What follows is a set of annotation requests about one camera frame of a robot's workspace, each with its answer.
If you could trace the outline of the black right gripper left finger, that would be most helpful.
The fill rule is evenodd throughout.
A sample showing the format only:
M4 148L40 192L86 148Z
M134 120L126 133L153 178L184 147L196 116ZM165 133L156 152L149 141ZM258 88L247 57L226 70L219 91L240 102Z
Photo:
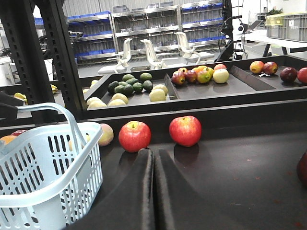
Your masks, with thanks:
M154 154L138 152L127 176L83 218L67 230L154 230Z

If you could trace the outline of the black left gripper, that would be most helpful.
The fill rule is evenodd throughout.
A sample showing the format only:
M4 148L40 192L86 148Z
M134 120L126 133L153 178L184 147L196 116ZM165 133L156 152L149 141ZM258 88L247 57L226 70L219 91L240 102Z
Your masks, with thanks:
M0 119L14 120L18 115L18 106L23 106L24 102L4 92L0 93Z

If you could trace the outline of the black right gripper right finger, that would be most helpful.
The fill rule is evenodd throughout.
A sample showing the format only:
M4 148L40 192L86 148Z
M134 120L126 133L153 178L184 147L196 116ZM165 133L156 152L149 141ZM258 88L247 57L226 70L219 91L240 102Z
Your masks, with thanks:
M160 228L165 230L304 230L307 192L292 176L274 184L246 181L208 170L193 187L169 153L156 153L155 180Z

